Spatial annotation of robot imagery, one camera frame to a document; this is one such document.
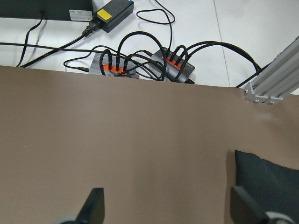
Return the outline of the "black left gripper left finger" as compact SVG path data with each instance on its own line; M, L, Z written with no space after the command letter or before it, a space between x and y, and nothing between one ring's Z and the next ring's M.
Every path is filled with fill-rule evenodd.
M102 224L105 219L103 188L93 188L76 217L78 224Z

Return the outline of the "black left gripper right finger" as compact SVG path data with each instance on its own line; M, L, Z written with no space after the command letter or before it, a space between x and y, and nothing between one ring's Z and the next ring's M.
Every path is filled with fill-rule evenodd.
M234 224L267 224L269 221L261 206L240 186L231 187L230 215Z

